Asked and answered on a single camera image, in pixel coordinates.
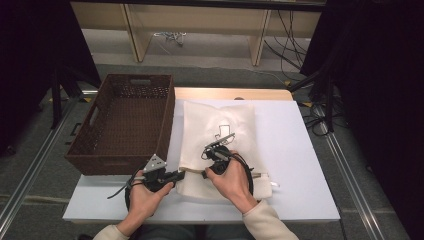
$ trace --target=white cloth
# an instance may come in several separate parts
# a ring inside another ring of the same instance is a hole
[[[255,108],[252,104],[216,108],[213,106],[184,102],[184,133],[181,147],[179,169],[203,171],[213,164],[212,160],[203,160],[205,146],[235,133],[228,139],[226,147],[237,150],[246,160],[255,175],[253,179],[256,199],[272,196],[268,170],[264,166],[256,145]],[[177,183],[179,194],[203,198],[224,199],[209,179],[201,174],[186,172],[183,181]]]

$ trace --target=brown wicker basket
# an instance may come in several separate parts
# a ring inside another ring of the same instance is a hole
[[[175,106],[170,75],[109,74],[65,155],[84,175],[128,175],[167,159]]]

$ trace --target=metal rail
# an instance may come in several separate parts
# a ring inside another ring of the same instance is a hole
[[[34,160],[31,162],[27,172],[16,188],[15,192],[10,196],[9,201],[6,203],[2,213],[0,214],[0,239],[6,234],[6,231],[10,227],[13,219],[18,213],[22,202],[25,199],[25,196],[30,191],[33,183],[35,182],[38,174],[40,173],[46,159],[48,158],[50,151],[54,147],[66,119],[69,116],[69,113],[75,107],[78,102],[78,98],[70,98],[66,103],[63,109],[63,117],[57,124],[55,129],[51,129],[46,139],[44,140],[43,145],[35,156]]]
[[[318,108],[318,114],[324,116],[324,111],[320,107]],[[328,129],[325,122],[321,123],[321,129],[324,132],[327,132]],[[362,193],[361,187],[356,181],[355,175],[353,174],[352,169],[350,168],[350,165],[345,155],[343,154],[334,132],[329,132],[327,134],[327,143],[330,146],[337,166],[339,167],[340,173],[343,176],[343,180],[346,183],[346,186],[358,210],[358,213],[361,216],[362,222],[364,223],[370,239],[386,239],[377,221],[377,218],[375,217],[370,205],[368,204],[368,201]]]

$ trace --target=person's right hand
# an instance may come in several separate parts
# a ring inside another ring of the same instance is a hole
[[[258,202],[249,192],[249,183],[243,165],[237,160],[230,160],[227,170],[222,175],[206,168],[206,175],[222,196],[230,200],[241,212],[246,213]]]
[[[143,175],[143,171],[138,171],[136,177]],[[139,228],[144,220],[151,217],[159,206],[162,199],[171,191],[174,184],[166,184],[157,192],[151,192],[141,181],[136,180],[130,193],[130,209],[128,215],[116,227],[125,236],[130,236]]]

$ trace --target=gray carpet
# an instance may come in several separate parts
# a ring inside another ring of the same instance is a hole
[[[136,67],[98,65],[102,79],[108,73],[151,73],[172,74],[176,86],[189,87],[239,87],[274,88],[284,85],[269,74],[247,70],[172,68],[172,67]],[[279,72],[268,72],[285,80]],[[301,79],[299,74],[290,74],[290,78]],[[295,99],[307,99],[308,89],[295,94]],[[0,158],[0,207],[3,208],[8,196],[13,193],[29,163],[44,141],[51,124],[51,103],[49,96],[43,101],[44,111],[37,113],[16,143],[16,155]],[[28,199],[19,210],[4,239],[73,239],[79,233],[94,235],[105,225],[76,225],[62,220],[66,202],[72,196],[79,179],[79,172],[64,159],[69,148],[66,142],[72,140],[70,133],[75,123],[82,122],[90,103],[79,102],[65,123],[64,129],[50,153],[40,175],[34,183]],[[302,115],[309,114],[309,108],[300,107]],[[366,161],[349,129],[335,126],[336,137],[351,164],[360,186],[370,203],[383,233],[388,239],[408,239],[395,212],[390,206],[373,174],[366,170]],[[326,137],[315,136],[310,132],[312,144],[317,153],[324,175],[338,205],[342,221],[330,223],[288,223],[288,226],[300,239],[368,239],[368,233],[356,210],[350,193],[343,181]],[[46,197],[48,201],[39,201]]]

